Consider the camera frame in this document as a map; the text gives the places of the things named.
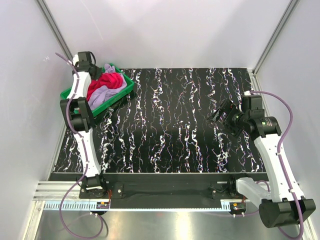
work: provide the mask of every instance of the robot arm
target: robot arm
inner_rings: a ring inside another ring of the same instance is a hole
[[[283,145],[280,146],[280,152],[277,152],[281,130],[276,118],[265,117],[261,96],[243,95],[239,105],[225,100],[209,120],[216,123],[222,116],[223,125],[232,136],[237,138],[242,131],[249,134],[262,157],[271,188],[271,192],[268,192],[252,178],[242,177],[235,182],[236,191],[259,208],[260,218],[267,228],[299,223],[298,210],[292,194],[294,192],[305,221],[316,209],[315,202],[313,199],[305,198],[291,171]],[[282,156],[292,189],[288,186],[279,154]]]
[[[89,194],[103,194],[107,191],[106,181],[101,172],[101,166],[97,160],[95,146],[93,142],[93,127],[95,126],[93,113],[87,102],[88,87],[92,80],[98,79],[102,74],[102,69],[92,64],[91,52],[79,52],[73,58],[73,65],[77,75],[73,72],[73,85],[67,99],[60,101],[63,118],[66,127],[70,129],[67,120],[69,114],[70,124],[77,131],[74,138],[78,144],[78,149],[82,157],[82,166],[87,166],[85,178],[82,180],[80,198],[88,198]],[[70,107],[67,110],[69,99],[73,96]]]

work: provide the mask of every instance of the black marble surface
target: black marble surface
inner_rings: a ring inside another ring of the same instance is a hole
[[[224,99],[252,89],[245,68],[124,69],[134,94],[109,108],[93,131],[104,173],[264,172],[246,133],[229,136],[206,119]],[[82,172],[66,131],[54,172]]]

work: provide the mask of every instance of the lavender cloth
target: lavender cloth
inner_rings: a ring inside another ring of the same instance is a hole
[[[113,74],[116,72],[115,66],[111,66],[110,64],[104,65],[104,73],[105,74]]]
[[[127,86],[127,82],[125,81],[124,76],[122,74],[120,75],[123,78],[123,83],[121,87],[116,89],[109,89],[107,86],[102,86],[92,93],[88,101],[88,104],[91,110],[96,109],[101,104],[103,104],[104,102],[112,98],[114,95],[119,93],[122,89],[124,89]]]

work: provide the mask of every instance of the white panel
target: white panel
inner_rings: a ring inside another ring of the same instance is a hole
[[[0,239],[16,240],[49,171],[63,126],[59,95],[73,78],[34,0],[1,1],[0,32]]]
[[[295,178],[306,198],[320,208],[320,1],[300,1],[258,73],[264,91],[281,96],[294,118],[284,146]],[[266,96],[268,108],[284,131],[289,114]],[[311,216],[320,236],[320,211]]]
[[[253,68],[290,0],[46,0],[73,54],[122,68]]]

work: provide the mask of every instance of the green basket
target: green basket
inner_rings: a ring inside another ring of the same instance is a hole
[[[108,107],[110,107],[112,104],[123,98],[125,95],[129,94],[133,89],[134,89],[134,81],[132,81],[127,75],[125,75],[119,68],[117,68],[114,64],[110,63],[111,66],[115,67],[115,71],[117,73],[121,73],[124,76],[124,80],[126,81],[126,88],[122,89],[119,93],[111,97],[108,101],[105,101],[102,103],[100,106],[98,106],[96,109],[92,111],[93,116],[97,116],[98,114],[102,113],[104,110],[106,110]],[[64,90],[61,94],[60,97],[62,99],[67,99],[71,92],[71,87],[68,88],[67,90]]]

